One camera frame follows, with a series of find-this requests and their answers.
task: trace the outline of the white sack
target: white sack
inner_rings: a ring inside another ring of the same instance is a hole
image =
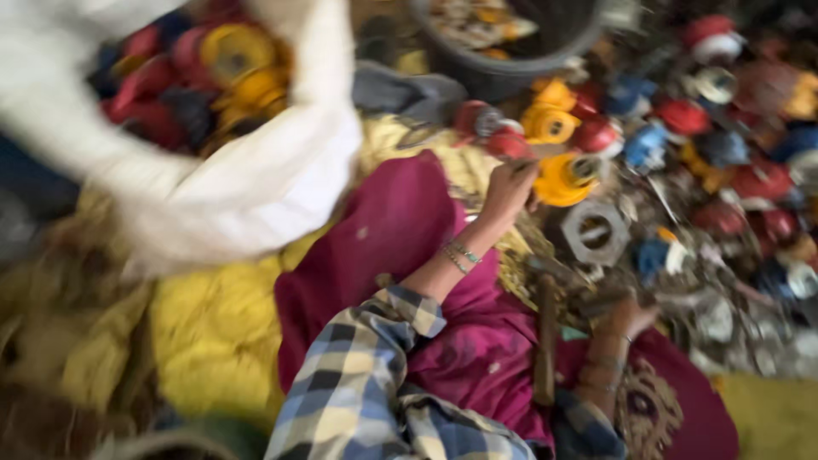
[[[294,47],[290,108],[206,161],[121,132],[83,82],[102,40],[184,2],[0,2],[2,131],[52,168],[114,195],[140,272],[255,257],[329,218],[362,139],[346,0],[245,0]]]

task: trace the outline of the checkered sleeve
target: checkered sleeve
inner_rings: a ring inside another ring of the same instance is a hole
[[[625,442],[595,404],[557,389],[551,418],[556,457],[571,460],[624,460]]]
[[[407,352],[445,324],[438,302],[400,286],[338,313],[307,352],[265,460],[411,455],[396,418]]]

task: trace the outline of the wooden handle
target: wooden handle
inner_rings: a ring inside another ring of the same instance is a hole
[[[534,402],[554,404],[554,379],[557,340],[557,304],[560,289],[551,275],[542,275],[538,293],[540,307],[539,350],[534,360]]]

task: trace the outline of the bangle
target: bangle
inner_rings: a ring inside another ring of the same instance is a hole
[[[466,267],[464,267],[463,264],[461,264],[457,260],[457,257],[452,252],[452,250],[449,249],[449,246],[444,246],[443,247],[443,253],[449,257],[449,259],[452,261],[453,264],[455,264],[457,266],[457,269],[459,269],[461,271],[461,273],[463,273],[464,275],[469,274],[469,270]]]
[[[599,358],[595,359],[588,359],[588,363],[591,363],[595,366],[599,366],[601,368],[608,368],[613,369],[616,372],[622,372],[625,370],[625,362],[621,359],[617,359],[615,356],[600,356]]]
[[[619,382],[615,381],[613,383],[609,383],[608,385],[598,385],[596,383],[589,382],[587,379],[582,378],[582,375],[579,377],[579,384],[583,386],[588,386],[591,388],[596,388],[597,390],[603,390],[606,393],[610,393],[615,391],[619,387]]]
[[[449,242],[449,246],[455,248],[455,250],[461,254],[463,254],[472,264],[479,264],[483,262],[478,256],[474,255],[474,252],[468,250],[463,246],[460,242],[451,240]]]
[[[599,334],[596,334],[596,335],[597,336],[615,336],[615,337],[619,337],[620,339],[627,340],[627,343],[629,345],[633,344],[633,339],[628,334],[617,334],[616,332],[604,332],[603,331],[603,332],[600,332]]]

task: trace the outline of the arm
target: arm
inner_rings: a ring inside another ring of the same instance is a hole
[[[657,315],[658,308],[642,309],[631,296],[620,301],[594,331],[575,393],[600,408],[611,422],[614,420],[616,388],[631,341],[653,326]]]
[[[477,257],[514,224],[524,206],[536,165],[524,171],[496,168],[483,212],[457,236]],[[456,258],[472,266],[465,256]],[[421,336],[434,337],[443,329],[439,304],[464,276],[438,252],[399,286],[338,313],[310,346],[265,458],[411,455],[394,412],[407,353]]]
[[[633,298],[617,304],[595,331],[579,385],[558,389],[553,431],[557,458],[625,458],[624,442],[614,430],[616,389],[630,346],[656,320],[658,309],[642,309]]]

